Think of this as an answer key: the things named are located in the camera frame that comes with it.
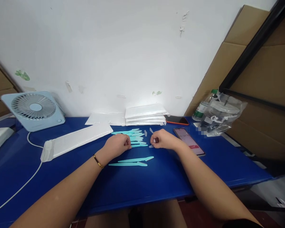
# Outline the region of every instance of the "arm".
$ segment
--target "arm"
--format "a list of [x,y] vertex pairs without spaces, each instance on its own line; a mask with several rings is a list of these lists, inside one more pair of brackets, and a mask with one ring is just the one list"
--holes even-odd
[[[110,137],[95,156],[105,166],[128,149],[129,137],[118,134]],[[35,202],[11,227],[69,227],[101,170],[91,157]]]
[[231,189],[180,139],[164,129],[154,132],[155,148],[173,149],[186,171],[192,188],[214,217],[220,220],[248,219],[260,225]]

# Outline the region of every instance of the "forearm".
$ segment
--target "forearm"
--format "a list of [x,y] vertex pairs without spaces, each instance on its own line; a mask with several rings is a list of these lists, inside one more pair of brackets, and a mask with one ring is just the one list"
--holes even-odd
[[100,171],[101,167],[90,158],[35,202],[11,227],[68,227]]
[[194,192],[218,219],[258,221],[231,189],[185,144],[176,149]]

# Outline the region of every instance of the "fan grille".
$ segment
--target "fan grille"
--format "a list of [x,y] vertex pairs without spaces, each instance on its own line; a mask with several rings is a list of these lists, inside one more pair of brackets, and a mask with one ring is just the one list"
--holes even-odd
[[[41,109],[39,111],[32,110],[30,108],[32,104],[40,105]],[[51,117],[56,111],[56,105],[43,95],[26,93],[13,99],[12,109],[23,118],[40,120]]]

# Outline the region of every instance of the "hand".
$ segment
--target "hand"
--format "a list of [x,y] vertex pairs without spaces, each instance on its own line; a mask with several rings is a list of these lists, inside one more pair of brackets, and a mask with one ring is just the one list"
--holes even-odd
[[155,148],[165,148],[172,150],[176,150],[184,144],[182,140],[176,138],[174,135],[170,134],[164,129],[154,132],[151,136],[150,143]]
[[104,147],[96,152],[95,156],[103,166],[118,157],[126,150],[131,149],[131,141],[127,135],[117,134],[108,138]]

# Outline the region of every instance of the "plastic container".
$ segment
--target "plastic container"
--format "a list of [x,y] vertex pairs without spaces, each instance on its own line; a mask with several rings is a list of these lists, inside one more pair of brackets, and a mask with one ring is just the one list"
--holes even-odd
[[247,105],[247,102],[220,92],[217,96],[218,100],[211,100],[199,123],[201,130],[211,136],[219,136],[230,129]]
[[203,98],[203,100],[200,102],[198,108],[196,109],[196,111],[192,115],[193,120],[201,121],[203,114],[204,114],[206,108],[208,107],[210,101],[212,99],[216,100],[218,98],[216,95],[217,92],[218,92],[217,89],[213,89],[213,90],[211,90],[210,94],[208,94],[206,97]]

